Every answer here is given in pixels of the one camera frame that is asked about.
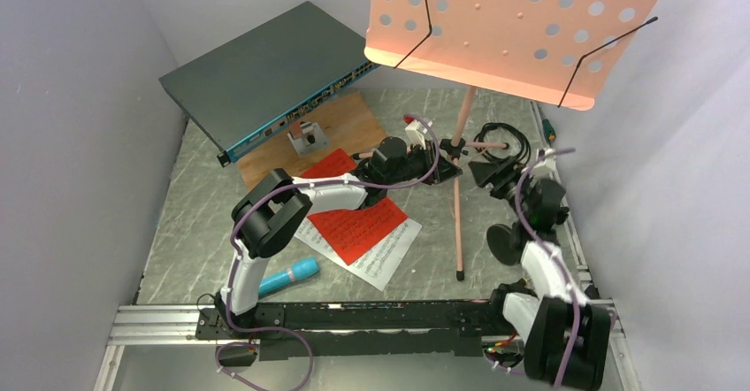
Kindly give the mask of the red sheet music booklet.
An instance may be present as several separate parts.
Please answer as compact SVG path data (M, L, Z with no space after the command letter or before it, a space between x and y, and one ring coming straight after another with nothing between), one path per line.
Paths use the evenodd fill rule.
M336 149L305 171L302 178L339 176L355 168L356 162L343 149ZM309 219L345 265L352 265L405 222L407 215L386 198L371 208L328 211L312 214Z

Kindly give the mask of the pink music stand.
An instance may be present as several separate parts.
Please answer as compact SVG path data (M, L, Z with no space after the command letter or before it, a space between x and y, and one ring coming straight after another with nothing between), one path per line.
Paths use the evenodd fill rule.
M594 107L658 0L371 0L364 55L462 83L449 141L457 160L481 88L576 111Z

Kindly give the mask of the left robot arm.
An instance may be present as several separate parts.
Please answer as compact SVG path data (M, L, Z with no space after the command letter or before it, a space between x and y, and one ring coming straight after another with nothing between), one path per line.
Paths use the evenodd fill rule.
M462 173L434 142L408 145L397 137L387 137L369 157L356 157L355 162L342 175L316 179L274 169L235 205L233 262L227 283L215 296L218 323L228 335L241 338L252 330L267 265L308 216L369 209L391 189L440 184Z

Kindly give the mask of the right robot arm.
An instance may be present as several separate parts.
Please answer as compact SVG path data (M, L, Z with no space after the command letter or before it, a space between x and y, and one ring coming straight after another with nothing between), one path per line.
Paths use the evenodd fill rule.
M612 328L609 311L591 304L564 262L555 229L569 215L565 188L550 178L534 178L532 169L511 161L471 161L480 188L515 209L511 226L495 224L487 244L504 265L519 265L530 284L501 284L487 310L490 327L499 334L513 329L524 343L525 375L551 386L598 390L603 381Z

